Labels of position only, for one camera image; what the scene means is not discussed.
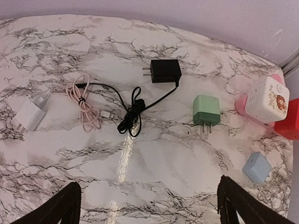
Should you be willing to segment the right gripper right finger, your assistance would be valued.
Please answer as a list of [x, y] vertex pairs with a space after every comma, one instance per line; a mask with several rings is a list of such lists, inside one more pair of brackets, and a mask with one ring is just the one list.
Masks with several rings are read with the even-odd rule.
[[230, 177], [223, 175], [217, 188], [217, 212], [222, 224], [238, 224], [238, 216], [246, 224], [291, 224], [255, 199]]

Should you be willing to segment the red cube socket adapter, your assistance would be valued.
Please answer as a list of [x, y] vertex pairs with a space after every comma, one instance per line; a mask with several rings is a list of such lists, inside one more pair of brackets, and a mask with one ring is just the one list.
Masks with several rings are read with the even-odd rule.
[[299, 99], [289, 102], [286, 119], [278, 121], [274, 125], [274, 131], [288, 140], [299, 139]]

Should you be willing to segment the black adapter with cable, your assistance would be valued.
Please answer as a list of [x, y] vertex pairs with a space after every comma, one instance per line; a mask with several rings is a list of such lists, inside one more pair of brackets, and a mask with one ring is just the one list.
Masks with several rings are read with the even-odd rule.
[[127, 107], [122, 96], [116, 88], [107, 84], [90, 83], [90, 85], [98, 85], [104, 88], [112, 89], [118, 95], [123, 108], [126, 110], [126, 114], [122, 122], [117, 126], [117, 130], [120, 134], [129, 132], [129, 135], [133, 138], [137, 137], [141, 132], [141, 114], [170, 96], [179, 87], [179, 80], [182, 76], [181, 68], [177, 59], [151, 60], [150, 66], [148, 68], [143, 68], [143, 70], [149, 70], [148, 75], [151, 77], [153, 84], [174, 83], [175, 88], [154, 103], [146, 105], [144, 99], [139, 98], [139, 95], [141, 94], [141, 87], [137, 86], [133, 89], [131, 94], [131, 106]]

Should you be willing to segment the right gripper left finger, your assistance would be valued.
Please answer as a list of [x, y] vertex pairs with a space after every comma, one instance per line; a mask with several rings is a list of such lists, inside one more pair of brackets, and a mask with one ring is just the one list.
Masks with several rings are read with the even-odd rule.
[[15, 220], [14, 224], [78, 224], [81, 187], [71, 182], [34, 211]]

